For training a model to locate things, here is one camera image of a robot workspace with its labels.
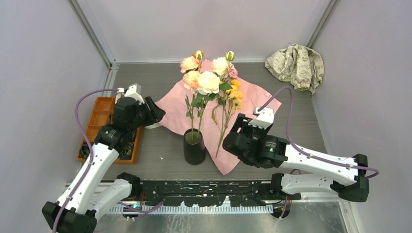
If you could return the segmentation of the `peach rose flower stem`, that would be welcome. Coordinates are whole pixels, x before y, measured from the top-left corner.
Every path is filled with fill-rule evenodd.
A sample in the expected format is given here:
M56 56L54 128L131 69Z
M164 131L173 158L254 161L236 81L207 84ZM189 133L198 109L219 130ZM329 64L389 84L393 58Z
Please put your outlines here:
M202 50L197 50L190 57L184 58L180 63L180 72L183 74L182 82L184 88L192 92L192 101L186 95L185 104L187 107L186 116L191 120L191 129L189 142L196 144L200 141L200 136L194 131L194 106L192 102L194 101L197 88L198 88L198 77L200 75L200 69L202 64L202 59L204 57L204 52Z

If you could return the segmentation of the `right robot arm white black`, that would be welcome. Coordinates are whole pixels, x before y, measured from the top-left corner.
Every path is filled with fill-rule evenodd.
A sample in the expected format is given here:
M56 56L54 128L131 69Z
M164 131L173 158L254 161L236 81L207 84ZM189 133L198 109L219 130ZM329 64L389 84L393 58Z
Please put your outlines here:
M302 192L336 193L351 202L365 202L369 196L369 180L362 167L367 156L337 157L309 150L291 141L268 135L274 114L262 112L255 118L239 114L223 149L243 163L258 168L290 168L306 174L275 173L270 182L270 193L275 199Z

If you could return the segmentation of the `white rose flower stem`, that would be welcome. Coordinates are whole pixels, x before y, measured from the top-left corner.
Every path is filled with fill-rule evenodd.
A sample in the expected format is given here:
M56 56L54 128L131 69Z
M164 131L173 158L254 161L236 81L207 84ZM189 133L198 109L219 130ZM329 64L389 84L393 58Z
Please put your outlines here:
M198 129L200 129L202 125L207 104L212 101L216 102L214 98L220 92L220 81L225 78L230 78L227 74L227 67L234 60L235 53L233 51L228 51L225 56L218 57L211 61L211 71L200 71L200 75L197 79L197 94L192 102L192 105L195 107L194 113L197 114L199 119ZM202 60L201 68L205 66L205 63L206 62Z

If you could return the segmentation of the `pink purple wrapping paper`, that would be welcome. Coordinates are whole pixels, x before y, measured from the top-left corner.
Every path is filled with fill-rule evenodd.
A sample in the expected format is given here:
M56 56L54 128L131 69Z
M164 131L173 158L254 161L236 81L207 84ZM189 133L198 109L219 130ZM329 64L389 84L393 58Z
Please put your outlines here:
M254 118L242 113L245 85L230 59L187 57L180 71L182 80L157 104L165 111L161 125L183 136L187 163L201 164L208 148L235 164L273 168L286 160L287 142L268 134L273 111L254 109Z

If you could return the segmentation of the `yellow rose flower stem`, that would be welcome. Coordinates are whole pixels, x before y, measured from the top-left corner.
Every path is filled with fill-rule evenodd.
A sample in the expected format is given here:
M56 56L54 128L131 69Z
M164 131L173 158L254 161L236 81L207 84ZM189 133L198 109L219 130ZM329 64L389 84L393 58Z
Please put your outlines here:
M226 129L229 126L229 121L236 111L243 108L243 92L239 90L240 82L233 78L225 78L220 81L220 92L214 98L217 102L212 110L212 119L218 126L220 133L215 158L219 155L220 147L223 143Z

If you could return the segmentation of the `cream ribbon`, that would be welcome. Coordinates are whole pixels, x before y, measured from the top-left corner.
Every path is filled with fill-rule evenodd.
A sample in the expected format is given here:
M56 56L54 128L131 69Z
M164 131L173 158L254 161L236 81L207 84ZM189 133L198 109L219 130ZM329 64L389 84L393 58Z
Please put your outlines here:
M148 125L148 126L145 126L144 128L145 128L145 129L155 129L155 128L158 128L158 127L162 127L162 124L159 123L159 122L154 123L154 124L151 124L151 125Z

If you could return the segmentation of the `pink rose flower stem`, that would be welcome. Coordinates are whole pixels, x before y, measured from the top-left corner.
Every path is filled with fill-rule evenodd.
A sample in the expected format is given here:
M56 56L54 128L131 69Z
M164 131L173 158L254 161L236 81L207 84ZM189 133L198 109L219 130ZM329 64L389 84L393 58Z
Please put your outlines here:
M238 78L239 73L238 73L237 69L235 68L235 66L232 63L230 63L227 67L227 74L231 79L237 79Z

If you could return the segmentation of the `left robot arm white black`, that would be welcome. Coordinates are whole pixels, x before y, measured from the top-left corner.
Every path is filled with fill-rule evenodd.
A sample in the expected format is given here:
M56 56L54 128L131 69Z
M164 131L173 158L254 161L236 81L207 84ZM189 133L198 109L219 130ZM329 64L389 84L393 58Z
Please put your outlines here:
M96 188L138 128L159 123L166 112L151 97L143 102L133 97L119 99L108 123L89 145L89 156L69 188L55 202L46 202L42 214L54 233L92 233L100 218L121 200L137 200L140 178L127 172L98 195Z

